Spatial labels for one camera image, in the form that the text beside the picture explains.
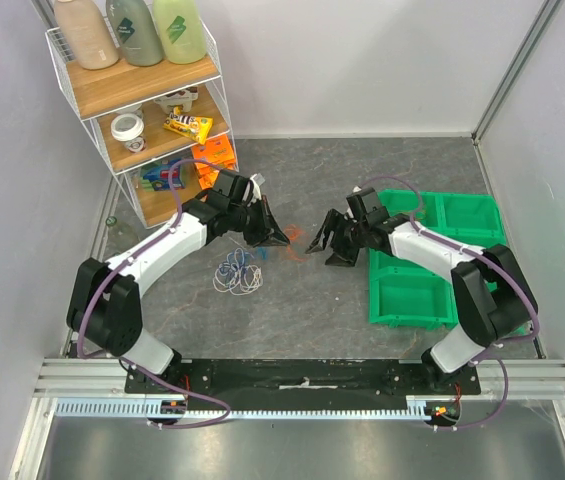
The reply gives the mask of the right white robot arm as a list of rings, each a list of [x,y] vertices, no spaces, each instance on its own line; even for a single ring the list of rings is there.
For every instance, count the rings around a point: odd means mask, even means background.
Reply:
[[[352,267],[367,248],[414,263],[453,289],[458,324],[422,356],[420,381],[429,392],[445,392],[462,368],[482,360],[497,344],[520,341],[516,330],[539,332],[538,305],[509,247],[460,243],[418,222],[414,214],[392,215],[370,188],[355,188],[348,209],[327,212],[309,254],[329,249],[328,264]]]

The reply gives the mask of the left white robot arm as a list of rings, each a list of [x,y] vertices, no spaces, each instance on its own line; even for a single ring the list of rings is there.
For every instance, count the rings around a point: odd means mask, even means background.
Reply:
[[[137,245],[107,261],[85,260],[67,314],[79,357],[89,356],[84,343],[90,341],[100,353],[147,370],[147,382],[158,392],[177,389],[181,356],[144,327],[142,298],[178,262],[228,232],[242,234],[251,247],[287,245],[263,182],[259,174],[222,169],[211,188],[179,204],[170,220]]]

